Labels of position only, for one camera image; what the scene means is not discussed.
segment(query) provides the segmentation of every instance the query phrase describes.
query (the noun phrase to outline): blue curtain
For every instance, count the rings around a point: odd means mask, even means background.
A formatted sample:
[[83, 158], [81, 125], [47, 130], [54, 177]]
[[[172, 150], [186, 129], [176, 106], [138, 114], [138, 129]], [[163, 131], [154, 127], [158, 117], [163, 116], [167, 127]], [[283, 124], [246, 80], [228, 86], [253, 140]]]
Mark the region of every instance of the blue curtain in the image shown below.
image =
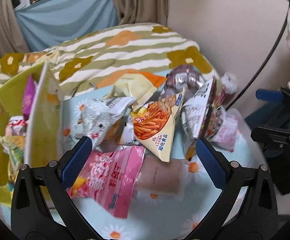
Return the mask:
[[42, 0], [15, 14], [31, 51], [118, 25], [112, 0]]

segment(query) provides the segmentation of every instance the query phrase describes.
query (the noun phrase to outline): orange snack bag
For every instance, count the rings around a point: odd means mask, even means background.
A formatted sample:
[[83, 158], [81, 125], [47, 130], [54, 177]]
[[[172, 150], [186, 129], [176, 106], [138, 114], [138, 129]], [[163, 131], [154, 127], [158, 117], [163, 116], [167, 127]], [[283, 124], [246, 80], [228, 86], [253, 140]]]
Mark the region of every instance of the orange snack bag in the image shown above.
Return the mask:
[[170, 161], [176, 118], [184, 101], [183, 90], [171, 97], [131, 111], [136, 139], [163, 162]]
[[148, 72], [126, 73], [122, 75], [104, 98], [134, 97], [133, 111], [142, 107], [167, 78]]

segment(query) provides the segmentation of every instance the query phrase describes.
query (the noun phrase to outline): striped blanket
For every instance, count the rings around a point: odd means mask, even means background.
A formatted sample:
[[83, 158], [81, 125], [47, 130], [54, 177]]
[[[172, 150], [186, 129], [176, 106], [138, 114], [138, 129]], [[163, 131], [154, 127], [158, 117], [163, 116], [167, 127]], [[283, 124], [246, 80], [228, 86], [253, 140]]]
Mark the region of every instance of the striped blanket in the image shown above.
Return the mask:
[[93, 32], [34, 53], [11, 53], [0, 60], [0, 86], [34, 64], [49, 61], [65, 98], [112, 85], [132, 70], [159, 72], [193, 64], [206, 79], [218, 74], [196, 42], [168, 27], [128, 24]]

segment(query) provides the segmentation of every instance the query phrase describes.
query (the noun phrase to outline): purple snack package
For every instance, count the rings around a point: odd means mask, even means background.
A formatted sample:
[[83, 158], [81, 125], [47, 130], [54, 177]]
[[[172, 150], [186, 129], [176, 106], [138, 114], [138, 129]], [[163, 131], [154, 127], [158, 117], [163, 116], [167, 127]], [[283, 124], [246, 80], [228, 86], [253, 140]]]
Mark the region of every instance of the purple snack package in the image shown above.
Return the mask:
[[33, 76], [30, 75], [24, 91], [24, 97], [22, 101], [22, 113], [24, 116], [24, 120], [27, 121], [29, 118], [30, 110], [32, 108], [32, 104], [34, 101], [34, 96], [36, 92], [36, 87], [34, 83]]

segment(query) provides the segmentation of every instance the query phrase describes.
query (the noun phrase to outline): metal screw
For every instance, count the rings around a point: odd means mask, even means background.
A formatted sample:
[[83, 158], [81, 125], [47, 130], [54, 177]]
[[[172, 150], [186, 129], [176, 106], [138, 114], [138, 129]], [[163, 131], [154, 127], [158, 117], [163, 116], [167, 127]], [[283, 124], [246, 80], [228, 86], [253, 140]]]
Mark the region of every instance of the metal screw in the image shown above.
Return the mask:
[[262, 169], [263, 171], [267, 171], [267, 166], [266, 166], [266, 165], [261, 165], [261, 169]]
[[26, 168], [27, 168], [27, 164], [23, 164], [23, 165], [21, 166], [21, 170], [22, 170], [22, 171], [26, 170]]
[[49, 164], [48, 164], [48, 166], [55, 167], [56, 164], [57, 164], [57, 161], [50, 161]]
[[238, 162], [231, 162], [230, 165], [231, 165], [233, 168], [238, 168], [238, 167], [239, 167]]

